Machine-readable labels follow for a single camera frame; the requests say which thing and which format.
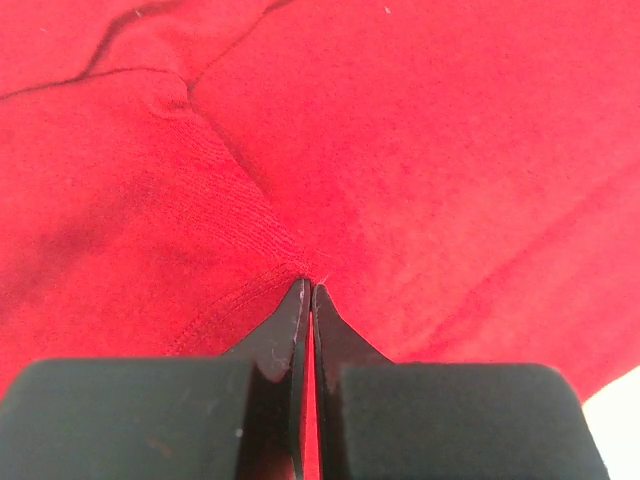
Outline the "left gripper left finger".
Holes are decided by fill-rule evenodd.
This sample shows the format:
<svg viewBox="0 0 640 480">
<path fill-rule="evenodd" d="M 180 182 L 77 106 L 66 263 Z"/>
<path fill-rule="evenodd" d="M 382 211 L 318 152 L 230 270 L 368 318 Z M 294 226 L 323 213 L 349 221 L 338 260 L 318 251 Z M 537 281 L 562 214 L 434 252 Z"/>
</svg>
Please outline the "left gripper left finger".
<svg viewBox="0 0 640 480">
<path fill-rule="evenodd" d="M 1 401 L 5 479 L 299 479 L 310 283 L 216 357 L 51 359 Z"/>
</svg>

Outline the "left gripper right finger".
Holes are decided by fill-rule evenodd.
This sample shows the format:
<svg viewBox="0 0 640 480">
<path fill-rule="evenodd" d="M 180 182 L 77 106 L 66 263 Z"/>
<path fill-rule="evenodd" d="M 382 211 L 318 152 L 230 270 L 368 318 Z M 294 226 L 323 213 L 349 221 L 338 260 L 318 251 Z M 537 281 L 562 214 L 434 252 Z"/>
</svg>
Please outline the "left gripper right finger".
<svg viewBox="0 0 640 480">
<path fill-rule="evenodd" d="M 530 363 L 395 363 L 313 292 L 325 479 L 604 479 L 580 402 Z"/>
</svg>

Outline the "red t shirt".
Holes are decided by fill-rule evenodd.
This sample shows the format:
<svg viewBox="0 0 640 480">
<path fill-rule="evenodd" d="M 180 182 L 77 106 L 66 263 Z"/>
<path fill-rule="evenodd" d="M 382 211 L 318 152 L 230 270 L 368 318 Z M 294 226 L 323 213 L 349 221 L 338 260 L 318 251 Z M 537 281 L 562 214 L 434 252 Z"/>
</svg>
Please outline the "red t shirt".
<svg viewBox="0 0 640 480">
<path fill-rule="evenodd" d="M 395 363 L 639 363 L 635 1 L 5 1 L 1 401 L 310 283 Z"/>
</svg>

